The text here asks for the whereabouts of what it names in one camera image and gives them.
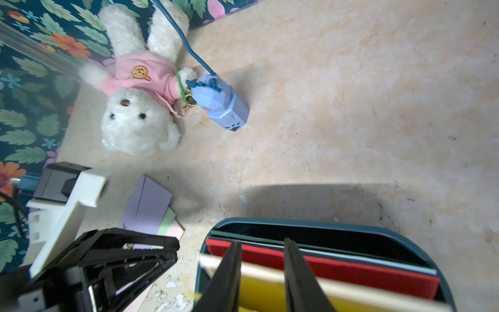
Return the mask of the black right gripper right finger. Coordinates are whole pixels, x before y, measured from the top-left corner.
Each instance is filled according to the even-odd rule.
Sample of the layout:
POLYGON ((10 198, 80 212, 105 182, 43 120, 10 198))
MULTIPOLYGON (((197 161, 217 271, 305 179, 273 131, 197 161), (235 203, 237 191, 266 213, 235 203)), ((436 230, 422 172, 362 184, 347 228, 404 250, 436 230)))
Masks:
POLYGON ((284 269, 287 311, 336 311, 297 244, 289 238, 284 240, 284 269))

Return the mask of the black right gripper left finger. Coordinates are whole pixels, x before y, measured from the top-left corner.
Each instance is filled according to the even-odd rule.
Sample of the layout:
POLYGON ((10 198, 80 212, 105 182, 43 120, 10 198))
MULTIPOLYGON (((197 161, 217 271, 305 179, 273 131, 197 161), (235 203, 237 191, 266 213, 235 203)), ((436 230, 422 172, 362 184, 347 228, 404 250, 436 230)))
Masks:
POLYGON ((239 311, 242 247, 232 243, 193 311, 239 311))

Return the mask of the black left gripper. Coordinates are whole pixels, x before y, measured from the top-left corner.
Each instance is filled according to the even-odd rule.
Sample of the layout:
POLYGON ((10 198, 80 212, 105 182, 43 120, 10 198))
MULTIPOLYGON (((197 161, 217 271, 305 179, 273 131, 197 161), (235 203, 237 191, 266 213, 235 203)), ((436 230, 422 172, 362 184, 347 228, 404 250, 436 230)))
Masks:
POLYGON ((2 273, 1 311, 124 311, 177 263, 178 251, 175 237, 88 231, 34 278, 29 265, 2 273))

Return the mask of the cream envelope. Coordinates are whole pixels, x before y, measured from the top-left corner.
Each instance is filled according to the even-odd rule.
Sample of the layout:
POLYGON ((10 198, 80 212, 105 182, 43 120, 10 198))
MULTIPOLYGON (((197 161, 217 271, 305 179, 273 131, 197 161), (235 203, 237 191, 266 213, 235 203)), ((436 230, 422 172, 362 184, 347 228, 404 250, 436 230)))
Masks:
MULTIPOLYGON (((239 311, 286 311, 283 270, 243 262, 239 311)), ((442 302, 318 278, 336 311, 452 311, 442 302)))

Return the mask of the yellow envelope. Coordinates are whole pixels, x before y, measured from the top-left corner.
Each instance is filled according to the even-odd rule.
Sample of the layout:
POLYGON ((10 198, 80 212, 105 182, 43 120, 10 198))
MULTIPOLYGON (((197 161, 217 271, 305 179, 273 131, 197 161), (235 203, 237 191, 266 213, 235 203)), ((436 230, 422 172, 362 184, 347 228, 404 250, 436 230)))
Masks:
POLYGON ((201 293, 194 311, 357 311, 355 305, 335 298, 322 287, 321 279, 277 270, 263 276, 219 268, 201 293))

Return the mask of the lilac purple envelope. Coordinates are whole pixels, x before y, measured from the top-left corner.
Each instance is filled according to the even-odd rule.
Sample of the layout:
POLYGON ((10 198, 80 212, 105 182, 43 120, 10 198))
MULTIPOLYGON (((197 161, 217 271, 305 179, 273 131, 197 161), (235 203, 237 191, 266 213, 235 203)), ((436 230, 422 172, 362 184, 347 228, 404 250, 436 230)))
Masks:
POLYGON ((172 193, 147 176, 141 176, 117 227, 157 235, 170 206, 172 193))

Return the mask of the light green envelope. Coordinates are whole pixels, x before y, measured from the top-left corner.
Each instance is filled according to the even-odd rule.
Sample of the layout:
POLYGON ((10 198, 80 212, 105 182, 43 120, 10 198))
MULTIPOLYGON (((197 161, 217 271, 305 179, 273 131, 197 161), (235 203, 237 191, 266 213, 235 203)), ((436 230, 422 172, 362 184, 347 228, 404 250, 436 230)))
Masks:
POLYGON ((164 218, 158 228, 157 235, 160 236, 166 236, 168 230, 172 226, 172 224, 175 221, 175 213, 172 211, 172 209, 169 207, 164 215, 164 218))

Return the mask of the red envelope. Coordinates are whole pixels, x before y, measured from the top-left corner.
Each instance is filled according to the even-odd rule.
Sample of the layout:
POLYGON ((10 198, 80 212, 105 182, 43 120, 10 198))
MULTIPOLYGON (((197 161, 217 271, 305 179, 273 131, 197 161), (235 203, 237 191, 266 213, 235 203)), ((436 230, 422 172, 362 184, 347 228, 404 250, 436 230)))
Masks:
MULTIPOLYGON (((304 258, 315 276, 319 278, 374 287, 428 300, 435 299, 441 285, 441 279, 436 274, 340 260, 331 256, 314 256, 311 253, 306 253, 304 258)), ((269 269, 284 269, 282 248, 272 249, 244 243, 242 260, 269 269)))

